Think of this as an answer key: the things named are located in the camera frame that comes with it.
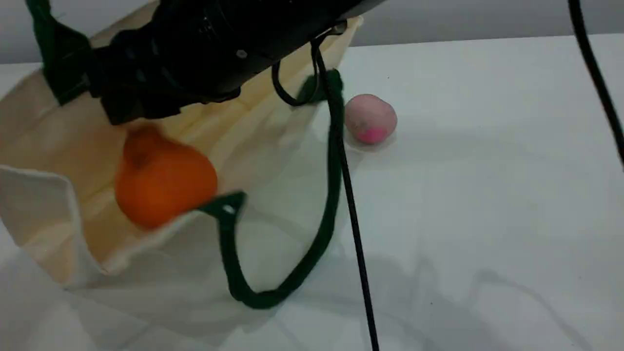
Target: canvas tote bag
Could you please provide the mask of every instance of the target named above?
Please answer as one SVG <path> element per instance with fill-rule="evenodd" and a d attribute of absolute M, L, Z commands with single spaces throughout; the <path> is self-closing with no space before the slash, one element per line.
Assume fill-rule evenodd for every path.
<path fill-rule="evenodd" d="M 92 46 L 144 25 L 156 6 L 97 34 Z M 342 36 L 321 46 L 328 67 L 339 64 L 360 22 L 350 20 Z M 312 72 L 307 45 L 283 60 L 280 79 L 294 93 Z M 308 131 L 317 108 L 287 106 L 269 70 L 235 100 L 155 121 L 212 161 L 219 194 L 248 194 L 236 246 L 256 291 L 279 285 L 314 239 L 327 191 L 326 140 Z M 164 327 L 241 313 L 213 217 L 191 212 L 146 232 L 118 208 L 114 176 L 136 123 L 111 126 L 88 92 L 60 106 L 41 70 L 24 78 L 0 100 L 0 218 L 15 243 L 74 294 Z"/>

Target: pink ball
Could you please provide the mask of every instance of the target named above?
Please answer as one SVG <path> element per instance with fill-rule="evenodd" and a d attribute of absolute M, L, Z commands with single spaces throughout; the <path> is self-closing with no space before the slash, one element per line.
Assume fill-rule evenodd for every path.
<path fill-rule="evenodd" d="M 396 129 L 396 112 L 390 104 L 375 95 L 352 98 L 344 108 L 347 130 L 365 144 L 378 144 Z"/>

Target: black wire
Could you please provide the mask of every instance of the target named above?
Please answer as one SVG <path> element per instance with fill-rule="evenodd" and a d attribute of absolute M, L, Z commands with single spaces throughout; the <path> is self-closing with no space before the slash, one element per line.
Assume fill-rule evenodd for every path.
<path fill-rule="evenodd" d="M 329 113 L 331 115 L 338 114 L 338 108 L 344 109 L 344 106 L 338 106 L 334 101 L 334 95 L 330 91 L 329 81 L 327 78 L 327 69 L 323 57 L 318 56 L 318 67 L 321 76 L 321 86 L 327 96 Z M 377 327 L 375 324 L 375 316 L 373 312 L 373 300 L 371 298 L 371 289 L 368 284 L 368 273 L 366 272 L 366 261 L 364 259 L 364 250 L 362 248 L 362 238 L 359 233 L 358 212 L 355 206 L 355 198 L 353 195 L 353 185 L 351 184 L 351 175 L 349 174 L 349 163 L 344 150 L 343 135 L 338 136 L 338 145 L 340 152 L 340 164 L 343 170 L 344 191 L 347 195 L 347 205 L 349 207 L 349 216 L 351 217 L 351 229 L 353 231 L 353 241 L 355 243 L 355 252 L 358 258 L 359 279 L 362 285 L 362 295 L 364 297 L 364 308 L 366 311 L 366 321 L 368 323 L 368 334 L 371 338 L 371 348 L 373 351 L 379 351 L 379 340 L 377 336 Z"/>
<path fill-rule="evenodd" d="M 323 55 L 321 55 L 320 45 L 325 40 L 325 38 L 329 35 L 334 35 L 331 32 L 316 38 L 311 42 L 312 45 L 312 63 L 314 66 L 314 78 L 316 79 L 316 87 L 314 92 L 318 90 L 319 80 L 321 82 L 321 86 L 323 87 L 325 96 L 328 100 L 329 105 L 329 114 L 330 116 L 337 116 L 340 112 L 336 109 L 342 108 L 344 106 L 335 101 L 335 97 L 333 96 L 333 92 L 331 92 L 331 88 L 329 86 L 329 81 L 327 77 L 327 68 L 325 67 L 325 62 L 323 61 Z M 315 94 L 309 96 L 309 98 L 305 98 L 302 101 L 297 101 L 295 98 L 290 96 L 280 84 L 280 63 L 277 62 L 273 65 L 271 69 L 271 76 L 273 78 L 273 86 L 275 87 L 275 91 L 277 94 L 284 100 L 285 103 L 297 107 L 302 106 L 309 101 L 311 101 L 312 97 Z M 338 150 L 340 157 L 340 166 L 343 171 L 343 180 L 344 180 L 344 191 L 347 197 L 347 205 L 349 207 L 349 216 L 351 218 L 351 229 L 353 231 L 353 241 L 355 243 L 355 251 L 356 257 L 358 259 L 358 270 L 359 270 L 359 278 L 362 285 L 362 295 L 364 297 L 364 309 L 366 311 L 366 321 L 368 323 L 368 333 L 371 338 L 371 349 L 373 351 L 379 351 L 379 339 L 377 335 L 377 327 L 375 324 L 375 316 L 373 312 L 373 300 L 371 298 L 371 288 L 368 284 L 368 273 L 366 271 L 366 261 L 364 259 L 364 249 L 362 248 L 362 237 L 359 232 L 359 221 L 358 221 L 358 212 L 355 206 L 355 198 L 353 195 L 353 185 L 351 183 L 351 175 L 349 173 L 349 163 L 346 157 L 346 151 L 344 149 L 344 140 L 343 135 L 338 133 Z"/>
<path fill-rule="evenodd" d="M 600 102 L 607 115 L 607 120 L 609 121 L 611 132 L 613 133 L 613 139 L 615 140 L 615 146 L 620 156 L 620 162 L 624 167 L 624 134 L 622 133 L 622 125 L 620 124 L 618 114 L 611 100 L 611 96 L 609 95 L 605 80 L 600 72 L 598 62 L 596 62 L 596 57 L 593 55 L 592 45 L 589 42 L 587 30 L 585 29 L 580 0 L 568 0 L 568 8 L 570 10 L 572 26 L 574 27 L 574 36 L 577 38 L 578 47 L 585 60 L 585 65 L 592 77 L 593 85 L 596 87 Z"/>
<path fill-rule="evenodd" d="M 314 91 L 308 97 L 304 97 L 302 100 L 298 101 L 294 97 L 290 96 L 284 89 L 284 87 L 280 83 L 280 66 L 281 61 L 276 62 L 273 66 L 271 66 L 271 79 L 273 80 L 273 87 L 275 87 L 275 92 L 277 95 L 284 100 L 285 103 L 289 104 L 293 107 L 300 107 L 303 105 L 307 105 L 312 101 L 314 95 L 316 95 L 316 91 L 318 90 L 318 64 L 316 58 L 321 55 L 320 48 L 316 45 L 312 45 L 312 66 L 314 67 L 314 78 L 316 80 L 316 85 L 314 87 Z"/>

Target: orange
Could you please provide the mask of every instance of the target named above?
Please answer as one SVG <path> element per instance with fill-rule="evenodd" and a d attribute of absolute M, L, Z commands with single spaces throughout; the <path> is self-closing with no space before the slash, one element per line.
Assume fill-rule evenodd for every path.
<path fill-rule="evenodd" d="M 167 138 L 153 124 L 129 131 L 115 197 L 134 224 L 155 229 L 216 193 L 217 172 L 201 152 Z"/>

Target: green strap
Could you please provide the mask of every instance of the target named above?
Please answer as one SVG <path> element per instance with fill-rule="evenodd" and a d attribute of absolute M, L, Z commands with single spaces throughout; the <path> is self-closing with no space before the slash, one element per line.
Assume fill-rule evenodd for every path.
<path fill-rule="evenodd" d="M 94 58 L 89 39 L 56 21 L 49 0 L 26 0 L 26 6 L 43 57 L 44 76 L 64 105 L 87 90 L 85 65 Z"/>
<path fill-rule="evenodd" d="M 329 71 L 328 79 L 331 91 L 337 92 L 336 98 L 342 106 L 344 106 L 344 99 L 342 97 L 343 83 L 340 74 L 336 70 Z M 316 79 L 309 78 L 300 91 L 299 99 L 308 96 L 310 94 L 309 90 L 313 89 L 314 86 L 316 86 Z M 322 90 L 318 90 L 319 91 L 316 93 L 317 96 L 311 103 L 326 100 L 326 96 L 324 96 Z M 342 184 L 338 142 L 342 140 L 343 126 L 344 108 L 342 109 L 342 113 L 332 118 L 329 127 L 327 150 L 328 192 L 321 225 L 308 252 L 277 289 L 263 292 L 253 291 L 249 284 L 247 284 L 240 267 L 240 260 L 238 258 L 238 252 L 236 251 L 236 223 L 245 203 L 246 195 L 242 192 L 238 192 L 220 197 L 198 209 L 213 216 L 218 221 L 223 267 L 227 275 L 230 293 L 234 299 L 253 309 L 270 309 L 279 305 L 301 286 L 327 250 L 329 242 L 334 234 L 334 225 L 336 222 L 336 213 L 338 212 L 338 200 L 340 198 L 340 188 Z"/>

